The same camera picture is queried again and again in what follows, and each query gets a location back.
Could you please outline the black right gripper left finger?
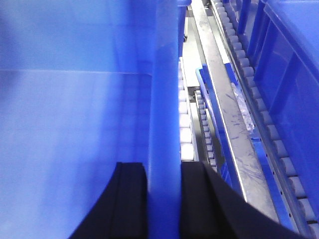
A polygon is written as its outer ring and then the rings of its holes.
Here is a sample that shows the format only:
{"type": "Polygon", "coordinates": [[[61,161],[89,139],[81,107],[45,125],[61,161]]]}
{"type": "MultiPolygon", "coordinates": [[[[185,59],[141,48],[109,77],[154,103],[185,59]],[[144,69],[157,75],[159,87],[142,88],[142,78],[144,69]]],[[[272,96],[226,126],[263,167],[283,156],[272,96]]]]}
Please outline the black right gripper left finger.
{"type": "Polygon", "coordinates": [[[147,176],[142,163],[118,162],[113,175],[71,239],[146,239],[147,176]]]}

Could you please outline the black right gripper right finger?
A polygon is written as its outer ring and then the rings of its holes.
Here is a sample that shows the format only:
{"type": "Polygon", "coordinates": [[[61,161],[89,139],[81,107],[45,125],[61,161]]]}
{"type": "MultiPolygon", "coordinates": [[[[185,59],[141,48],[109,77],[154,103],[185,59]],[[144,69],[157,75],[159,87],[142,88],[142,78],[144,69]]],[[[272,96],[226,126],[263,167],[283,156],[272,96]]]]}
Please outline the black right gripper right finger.
{"type": "Polygon", "coordinates": [[[182,239],[300,239],[246,203],[207,164],[181,164],[182,239]]]}

